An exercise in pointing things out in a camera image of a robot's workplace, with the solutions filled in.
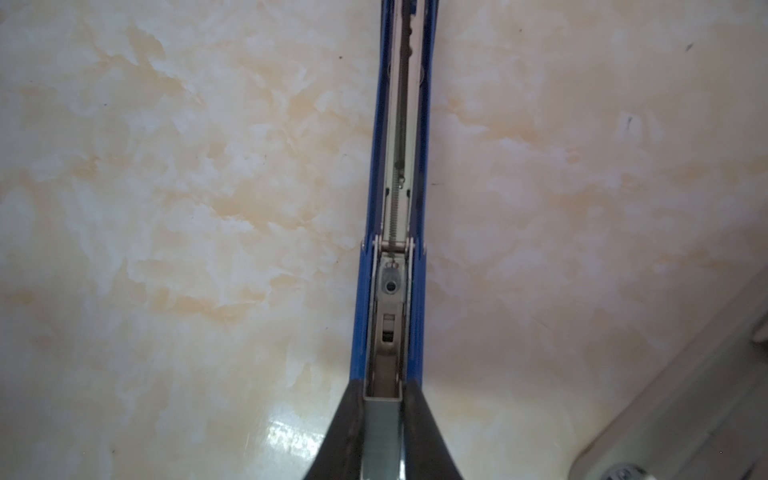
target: marble surface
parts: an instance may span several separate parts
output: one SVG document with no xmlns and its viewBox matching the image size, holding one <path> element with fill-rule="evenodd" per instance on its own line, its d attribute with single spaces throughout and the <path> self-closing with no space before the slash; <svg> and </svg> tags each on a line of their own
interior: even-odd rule
<svg viewBox="0 0 768 480">
<path fill-rule="evenodd" d="M 379 3 L 0 1 L 0 477 L 301 478 L 346 384 Z M 768 262 L 764 0 L 442 0 L 425 395 L 560 480 Z"/>
</svg>

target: staple pusher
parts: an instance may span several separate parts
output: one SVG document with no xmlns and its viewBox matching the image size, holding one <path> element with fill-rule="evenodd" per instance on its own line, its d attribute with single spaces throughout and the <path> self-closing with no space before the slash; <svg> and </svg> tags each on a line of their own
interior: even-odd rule
<svg viewBox="0 0 768 480">
<path fill-rule="evenodd" d="M 438 0 L 382 0 L 349 384 L 305 480 L 461 478 L 421 390 L 429 82 Z"/>
</svg>

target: metal channel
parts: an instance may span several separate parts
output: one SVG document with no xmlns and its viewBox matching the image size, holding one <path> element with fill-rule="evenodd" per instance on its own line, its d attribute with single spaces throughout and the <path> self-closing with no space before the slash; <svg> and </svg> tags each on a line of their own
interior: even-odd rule
<svg viewBox="0 0 768 480">
<path fill-rule="evenodd" d="M 366 347 L 362 478 L 395 480 L 402 451 L 402 379 L 408 357 L 415 241 L 409 232 L 425 0 L 394 0 L 385 188 L 376 237 Z"/>
</svg>

